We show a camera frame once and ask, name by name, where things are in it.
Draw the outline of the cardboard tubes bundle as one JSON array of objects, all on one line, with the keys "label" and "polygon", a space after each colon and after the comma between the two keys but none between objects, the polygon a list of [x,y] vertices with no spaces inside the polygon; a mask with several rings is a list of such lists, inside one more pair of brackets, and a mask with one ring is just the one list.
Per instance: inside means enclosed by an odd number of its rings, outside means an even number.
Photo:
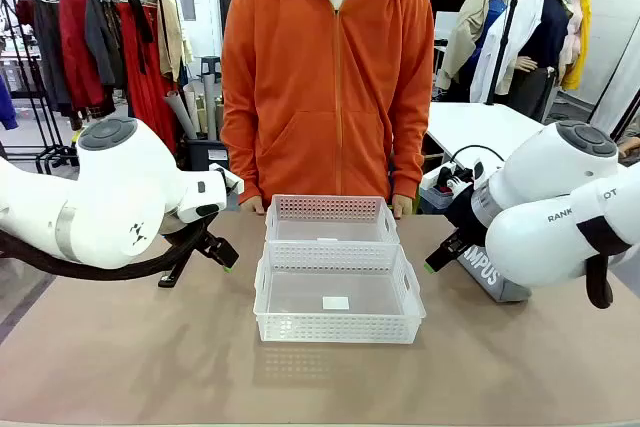
[{"label": "cardboard tubes bundle", "polygon": [[224,103],[218,72],[201,75],[181,91],[170,91],[164,100],[187,139],[220,139]]}]

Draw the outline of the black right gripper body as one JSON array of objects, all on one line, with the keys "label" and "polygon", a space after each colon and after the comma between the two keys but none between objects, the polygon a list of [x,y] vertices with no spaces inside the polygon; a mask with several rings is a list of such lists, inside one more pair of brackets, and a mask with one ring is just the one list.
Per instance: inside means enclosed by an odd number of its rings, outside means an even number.
[{"label": "black right gripper body", "polygon": [[471,200],[473,192],[464,191],[457,195],[447,207],[444,216],[455,227],[451,235],[458,246],[483,246],[483,224],[473,212]]}]

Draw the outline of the long red dress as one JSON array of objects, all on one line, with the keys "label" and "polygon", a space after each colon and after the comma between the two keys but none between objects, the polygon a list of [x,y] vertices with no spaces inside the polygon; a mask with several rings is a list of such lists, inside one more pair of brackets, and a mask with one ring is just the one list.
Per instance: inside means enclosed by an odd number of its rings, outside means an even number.
[{"label": "long red dress", "polygon": [[117,3],[116,8],[130,109],[175,154],[177,119],[165,100],[174,85],[160,70],[157,9],[140,0]]}]

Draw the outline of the black stand pole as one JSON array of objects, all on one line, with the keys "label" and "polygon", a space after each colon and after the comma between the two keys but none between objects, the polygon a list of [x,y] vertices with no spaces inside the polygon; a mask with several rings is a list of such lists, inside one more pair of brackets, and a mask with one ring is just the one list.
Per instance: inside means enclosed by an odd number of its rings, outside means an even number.
[{"label": "black stand pole", "polygon": [[485,100],[485,104],[489,106],[494,104],[496,86],[499,82],[498,78],[500,75],[500,69],[502,67],[505,51],[509,43],[509,33],[518,3],[519,0],[508,0],[507,2],[501,36],[499,38],[499,49],[498,52],[493,56],[494,63],[491,70],[491,82],[489,84],[489,89]]}]

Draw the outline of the yellow hanging garment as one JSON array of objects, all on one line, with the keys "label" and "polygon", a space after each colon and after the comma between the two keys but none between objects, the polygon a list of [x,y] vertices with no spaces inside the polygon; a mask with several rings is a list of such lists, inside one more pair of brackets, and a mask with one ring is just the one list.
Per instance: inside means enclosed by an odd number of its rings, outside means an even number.
[{"label": "yellow hanging garment", "polygon": [[570,14],[563,47],[559,54],[559,82],[563,90],[580,87],[592,24],[591,0],[561,0]]}]

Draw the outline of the white perforated plastic basket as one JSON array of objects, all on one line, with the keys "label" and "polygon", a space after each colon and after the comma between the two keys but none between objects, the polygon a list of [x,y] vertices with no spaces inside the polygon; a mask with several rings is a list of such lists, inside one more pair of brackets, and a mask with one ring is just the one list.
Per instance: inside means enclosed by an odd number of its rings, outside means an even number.
[{"label": "white perforated plastic basket", "polygon": [[400,242],[392,211],[375,196],[275,195],[265,224],[268,241]]},{"label": "white perforated plastic basket", "polygon": [[254,287],[264,342],[411,344],[426,316],[398,243],[268,241]]}]

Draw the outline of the mannequin in white coat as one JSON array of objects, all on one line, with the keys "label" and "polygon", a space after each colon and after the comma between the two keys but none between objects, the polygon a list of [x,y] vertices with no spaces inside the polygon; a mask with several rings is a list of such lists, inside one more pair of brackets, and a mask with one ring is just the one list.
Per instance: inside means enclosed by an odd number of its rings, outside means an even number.
[{"label": "mannequin in white coat", "polygon": [[[505,12],[490,27],[482,47],[470,86],[472,102],[486,100]],[[519,0],[494,101],[504,100],[519,113],[544,120],[547,101],[559,77],[559,54],[568,22],[569,13],[561,0]]]}]

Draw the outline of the white background table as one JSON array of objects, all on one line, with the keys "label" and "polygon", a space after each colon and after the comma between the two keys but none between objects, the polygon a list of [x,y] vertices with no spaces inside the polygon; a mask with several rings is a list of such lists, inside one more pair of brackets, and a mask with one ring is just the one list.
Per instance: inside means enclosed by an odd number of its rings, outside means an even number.
[{"label": "white background table", "polygon": [[543,128],[502,104],[432,102],[427,133],[446,159],[464,168],[477,160],[493,170]]}]

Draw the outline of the person's left hand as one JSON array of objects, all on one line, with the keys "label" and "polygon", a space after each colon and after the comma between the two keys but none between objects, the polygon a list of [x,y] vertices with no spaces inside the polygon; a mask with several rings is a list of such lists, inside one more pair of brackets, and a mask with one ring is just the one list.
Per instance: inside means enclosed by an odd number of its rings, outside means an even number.
[{"label": "person's left hand", "polygon": [[395,219],[411,215],[413,212],[413,199],[400,194],[394,194],[391,200],[392,212]]}]

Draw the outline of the dark grey jacket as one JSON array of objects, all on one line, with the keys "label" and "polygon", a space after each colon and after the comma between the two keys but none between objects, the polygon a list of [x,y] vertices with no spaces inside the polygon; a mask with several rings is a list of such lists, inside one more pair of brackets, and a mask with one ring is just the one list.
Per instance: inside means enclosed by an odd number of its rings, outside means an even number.
[{"label": "dark grey jacket", "polygon": [[86,0],[85,41],[103,86],[124,87],[124,66],[117,36],[110,30],[102,3]]}]

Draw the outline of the person's left forearm orange sleeve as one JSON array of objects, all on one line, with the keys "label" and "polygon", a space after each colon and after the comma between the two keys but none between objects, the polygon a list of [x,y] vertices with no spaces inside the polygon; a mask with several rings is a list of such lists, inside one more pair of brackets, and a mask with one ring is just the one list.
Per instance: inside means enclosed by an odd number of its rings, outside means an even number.
[{"label": "person's left forearm orange sleeve", "polygon": [[422,178],[422,143],[428,127],[427,109],[398,110],[392,121],[392,194],[413,199]]}]

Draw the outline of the mannequin in beige jacket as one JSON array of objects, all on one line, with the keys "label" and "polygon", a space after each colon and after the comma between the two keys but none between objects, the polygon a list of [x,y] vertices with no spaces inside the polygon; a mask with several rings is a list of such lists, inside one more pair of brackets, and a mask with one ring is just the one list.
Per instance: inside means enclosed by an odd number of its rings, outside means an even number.
[{"label": "mannequin in beige jacket", "polygon": [[488,31],[508,0],[465,0],[451,31],[438,73],[439,102],[465,102]]}]

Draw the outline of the grey stool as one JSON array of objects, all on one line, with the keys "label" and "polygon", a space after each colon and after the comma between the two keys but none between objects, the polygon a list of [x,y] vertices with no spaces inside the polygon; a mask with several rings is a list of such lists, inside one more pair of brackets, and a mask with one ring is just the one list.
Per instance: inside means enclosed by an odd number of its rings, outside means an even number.
[{"label": "grey stool", "polygon": [[202,56],[200,58],[200,77],[211,75],[215,83],[220,83],[221,74],[221,58],[218,56]]}]

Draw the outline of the person in orange hoodie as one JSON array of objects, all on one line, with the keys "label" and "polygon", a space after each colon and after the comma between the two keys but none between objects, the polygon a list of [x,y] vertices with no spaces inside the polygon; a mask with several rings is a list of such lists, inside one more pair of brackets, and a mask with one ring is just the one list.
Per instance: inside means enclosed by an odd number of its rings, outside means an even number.
[{"label": "person in orange hoodie", "polygon": [[392,200],[392,121],[432,95],[430,0],[231,0],[225,105],[256,116],[258,188]]}]

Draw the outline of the dark brown garment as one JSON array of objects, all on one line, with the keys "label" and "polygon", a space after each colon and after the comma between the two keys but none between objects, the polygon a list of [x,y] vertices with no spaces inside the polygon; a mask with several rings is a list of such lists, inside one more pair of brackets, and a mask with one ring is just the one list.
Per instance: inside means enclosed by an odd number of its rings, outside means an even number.
[{"label": "dark brown garment", "polygon": [[59,4],[36,1],[33,30],[41,56],[41,76],[50,107],[64,117],[72,112],[62,57]]}]

